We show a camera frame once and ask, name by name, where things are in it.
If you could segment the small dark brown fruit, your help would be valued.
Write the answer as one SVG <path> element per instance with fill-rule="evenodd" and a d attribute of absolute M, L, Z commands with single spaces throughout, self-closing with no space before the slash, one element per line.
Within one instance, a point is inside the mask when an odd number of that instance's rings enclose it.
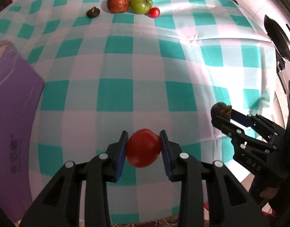
<path fill-rule="evenodd" d="M 97 7 L 92 7 L 91 9 L 87 10 L 86 16 L 89 18 L 98 17 L 100 14 L 100 9 Z"/>

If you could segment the small red cherry tomato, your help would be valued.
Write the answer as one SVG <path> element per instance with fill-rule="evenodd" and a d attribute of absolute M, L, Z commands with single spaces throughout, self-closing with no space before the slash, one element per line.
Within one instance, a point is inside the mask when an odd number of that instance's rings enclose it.
<path fill-rule="evenodd" d="M 160 16 L 160 10 L 157 7 L 153 7 L 149 10 L 148 15 L 150 18 L 158 18 Z"/>

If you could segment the black frying pan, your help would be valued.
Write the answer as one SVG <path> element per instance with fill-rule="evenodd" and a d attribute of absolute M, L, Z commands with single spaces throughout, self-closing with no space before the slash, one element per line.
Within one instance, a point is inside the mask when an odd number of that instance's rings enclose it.
<path fill-rule="evenodd" d="M 290 61 L 290 40 L 284 30 L 274 19 L 269 18 L 267 15 L 264 16 L 263 23 L 267 35 L 275 45 L 279 55 Z"/>

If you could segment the large green tomato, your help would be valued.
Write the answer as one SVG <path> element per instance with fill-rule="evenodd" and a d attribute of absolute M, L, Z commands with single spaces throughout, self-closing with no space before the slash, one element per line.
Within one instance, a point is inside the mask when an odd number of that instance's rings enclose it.
<path fill-rule="evenodd" d="M 153 6 L 153 0 L 130 0 L 130 8 L 136 14 L 146 14 Z"/>

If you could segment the dark red wrinkled apple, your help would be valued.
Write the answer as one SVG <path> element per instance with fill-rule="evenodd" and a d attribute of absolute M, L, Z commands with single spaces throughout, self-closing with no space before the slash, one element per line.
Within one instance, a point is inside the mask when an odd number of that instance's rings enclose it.
<path fill-rule="evenodd" d="M 107 9 L 110 13 L 124 13 L 129 6 L 130 0 L 107 0 Z"/>

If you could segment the dark brown wrinkled fruit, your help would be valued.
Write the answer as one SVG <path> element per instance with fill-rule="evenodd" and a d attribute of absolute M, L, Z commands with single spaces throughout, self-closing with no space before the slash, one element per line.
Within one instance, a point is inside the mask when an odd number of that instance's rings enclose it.
<path fill-rule="evenodd" d="M 211 117 L 214 119 L 215 117 L 219 116 L 223 119 L 230 120 L 232 113 L 232 106 L 227 105 L 223 102 L 218 102 L 214 104 L 211 108 Z"/>

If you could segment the purple cardboard box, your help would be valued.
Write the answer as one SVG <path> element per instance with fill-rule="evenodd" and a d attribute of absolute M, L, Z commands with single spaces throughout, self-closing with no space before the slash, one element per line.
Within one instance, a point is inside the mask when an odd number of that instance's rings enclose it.
<path fill-rule="evenodd" d="M 0 207 L 20 220 L 32 203 L 28 160 L 33 122 L 44 80 L 18 53 L 0 42 Z"/>

